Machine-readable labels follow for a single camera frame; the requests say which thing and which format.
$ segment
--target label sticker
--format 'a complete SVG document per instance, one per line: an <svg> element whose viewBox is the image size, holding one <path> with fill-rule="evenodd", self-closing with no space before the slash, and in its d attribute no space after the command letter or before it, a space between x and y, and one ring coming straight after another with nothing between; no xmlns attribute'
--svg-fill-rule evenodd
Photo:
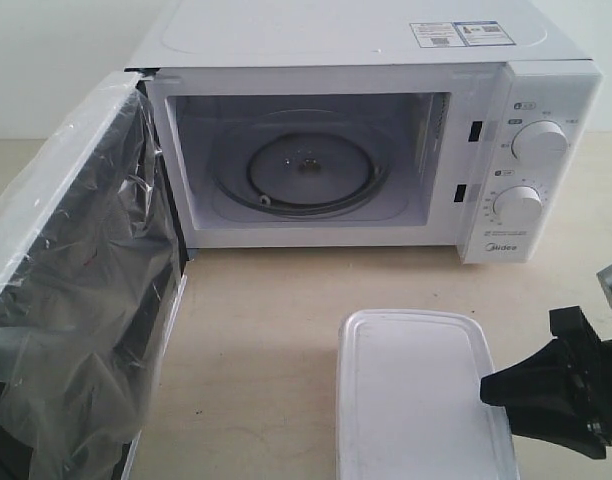
<svg viewBox="0 0 612 480"><path fill-rule="evenodd" d="M515 45L497 22L456 22L453 25L469 47Z"/></svg>
<svg viewBox="0 0 612 480"><path fill-rule="evenodd" d="M417 43L422 48L465 47L452 23L411 23Z"/></svg>

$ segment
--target white wall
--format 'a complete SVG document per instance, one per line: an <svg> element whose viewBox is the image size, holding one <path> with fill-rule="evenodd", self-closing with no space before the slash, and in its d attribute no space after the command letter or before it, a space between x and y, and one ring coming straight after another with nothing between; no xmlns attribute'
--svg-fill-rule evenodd
<svg viewBox="0 0 612 480"><path fill-rule="evenodd" d="M99 80L122 69L165 2L0 0L0 138L48 136ZM606 73L590 128L612 130L612 0L533 2Z"/></svg>

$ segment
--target microwave top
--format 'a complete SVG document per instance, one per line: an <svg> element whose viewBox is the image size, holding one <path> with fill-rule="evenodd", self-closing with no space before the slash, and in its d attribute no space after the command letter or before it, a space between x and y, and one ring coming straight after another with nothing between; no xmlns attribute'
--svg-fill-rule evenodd
<svg viewBox="0 0 612 480"><path fill-rule="evenodd" d="M529 0L175 0L127 68L588 59Z"/></svg>

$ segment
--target power knob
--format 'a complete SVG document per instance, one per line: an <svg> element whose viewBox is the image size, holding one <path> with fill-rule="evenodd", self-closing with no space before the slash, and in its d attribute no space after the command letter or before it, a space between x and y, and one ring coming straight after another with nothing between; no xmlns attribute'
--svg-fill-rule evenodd
<svg viewBox="0 0 612 480"><path fill-rule="evenodd" d="M513 140L513 155L527 167L558 162L567 152L568 139L555 122L531 123Z"/></svg>
<svg viewBox="0 0 612 480"><path fill-rule="evenodd" d="M502 223L513 227L528 227L539 220L543 210L539 194L530 187L513 187L495 199L493 211Z"/></svg>

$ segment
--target microwave door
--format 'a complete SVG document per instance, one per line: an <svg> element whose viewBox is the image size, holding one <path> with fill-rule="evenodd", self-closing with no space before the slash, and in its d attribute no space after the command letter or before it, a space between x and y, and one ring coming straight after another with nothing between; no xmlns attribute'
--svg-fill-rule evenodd
<svg viewBox="0 0 612 480"><path fill-rule="evenodd" d="M140 81L102 82L0 198L0 476L112 478L143 425L185 257Z"/></svg>

